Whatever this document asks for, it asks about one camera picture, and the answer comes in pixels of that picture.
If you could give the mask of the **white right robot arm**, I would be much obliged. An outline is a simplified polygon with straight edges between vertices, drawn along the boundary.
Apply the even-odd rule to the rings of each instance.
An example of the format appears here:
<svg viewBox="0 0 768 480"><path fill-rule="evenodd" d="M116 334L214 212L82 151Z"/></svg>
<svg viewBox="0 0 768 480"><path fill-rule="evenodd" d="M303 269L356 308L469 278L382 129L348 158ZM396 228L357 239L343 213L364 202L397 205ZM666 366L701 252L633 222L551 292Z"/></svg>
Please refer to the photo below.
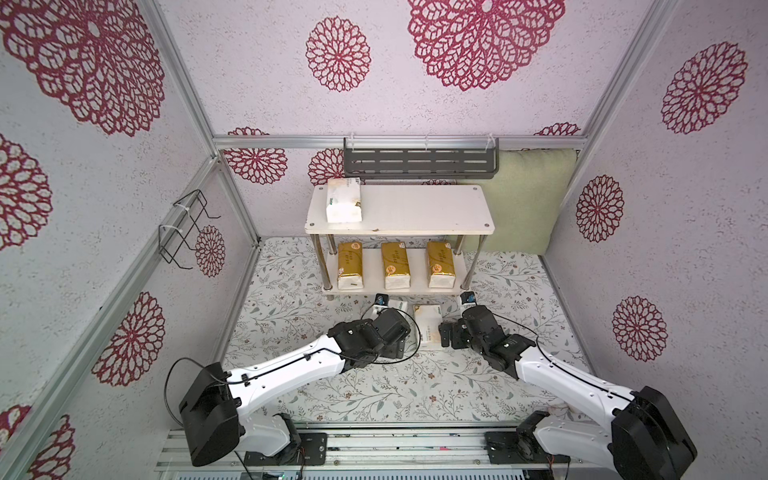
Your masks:
<svg viewBox="0 0 768 480"><path fill-rule="evenodd" d="M588 417L561 420L536 411L516 428L522 456L567 456L623 479L679 479L698 456L671 403L645 386L632 390L557 359L538 340L503 330L493 312L471 304L439 326L441 344L471 349L490 367L556 395Z"/></svg>

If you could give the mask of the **gold tissue pack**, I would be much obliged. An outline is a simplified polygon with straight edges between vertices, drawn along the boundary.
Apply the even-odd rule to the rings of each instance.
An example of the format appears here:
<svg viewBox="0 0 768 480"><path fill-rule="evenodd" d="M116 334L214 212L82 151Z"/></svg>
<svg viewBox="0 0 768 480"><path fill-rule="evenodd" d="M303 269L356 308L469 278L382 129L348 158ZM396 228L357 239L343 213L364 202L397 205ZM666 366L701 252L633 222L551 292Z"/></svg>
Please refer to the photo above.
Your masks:
<svg viewBox="0 0 768 480"><path fill-rule="evenodd" d="M405 243L383 243L381 256L385 289L409 289L411 287L411 270Z"/></svg>
<svg viewBox="0 0 768 480"><path fill-rule="evenodd" d="M456 282L453 250L448 242L430 241L426 247L429 288L450 289Z"/></svg>
<svg viewBox="0 0 768 480"><path fill-rule="evenodd" d="M345 242L338 247L337 286L340 290L364 287L363 247L358 241Z"/></svg>

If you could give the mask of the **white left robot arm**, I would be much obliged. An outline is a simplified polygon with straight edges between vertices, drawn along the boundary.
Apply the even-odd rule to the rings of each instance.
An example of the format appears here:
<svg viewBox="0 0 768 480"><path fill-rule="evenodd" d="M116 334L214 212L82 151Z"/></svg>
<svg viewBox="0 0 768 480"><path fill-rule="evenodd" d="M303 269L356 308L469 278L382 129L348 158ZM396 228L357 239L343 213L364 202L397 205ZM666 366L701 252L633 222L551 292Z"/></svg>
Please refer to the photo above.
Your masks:
<svg viewBox="0 0 768 480"><path fill-rule="evenodd" d="M213 464L237 450L290 461L301 439L285 414L261 407L302 386L375 363L411 333L407 313L385 308L372 319L341 322L309 344L273 360L226 370L219 362L200 371L179 403L191 464Z"/></svg>

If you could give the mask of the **white tissue pack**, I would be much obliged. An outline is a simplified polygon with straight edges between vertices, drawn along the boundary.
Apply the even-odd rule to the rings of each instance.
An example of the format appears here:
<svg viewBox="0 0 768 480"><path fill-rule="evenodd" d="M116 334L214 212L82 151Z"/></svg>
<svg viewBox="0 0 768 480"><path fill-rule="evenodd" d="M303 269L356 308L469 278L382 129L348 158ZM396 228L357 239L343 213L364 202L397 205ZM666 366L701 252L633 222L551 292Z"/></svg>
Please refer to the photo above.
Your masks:
<svg viewBox="0 0 768 480"><path fill-rule="evenodd" d="M420 334L420 349L442 349L439 332L439 326L443 322L441 306L436 304L415 305L414 319Z"/></svg>
<svg viewBox="0 0 768 480"><path fill-rule="evenodd" d="M329 179L326 219L331 224L362 221L361 180L356 177Z"/></svg>
<svg viewBox="0 0 768 480"><path fill-rule="evenodd" d="M384 311L384 310L386 310L388 308L393 308L393 309L396 309L396 310L399 310L399 311L404 311L406 313L408 313L408 311L409 311L408 303L406 301L390 300L386 304L374 304L374 305L372 305L365 312L365 314L363 315L363 318L364 319L366 319L366 318L368 318L368 319L375 319L375 318L378 317L378 315L382 311Z"/></svg>

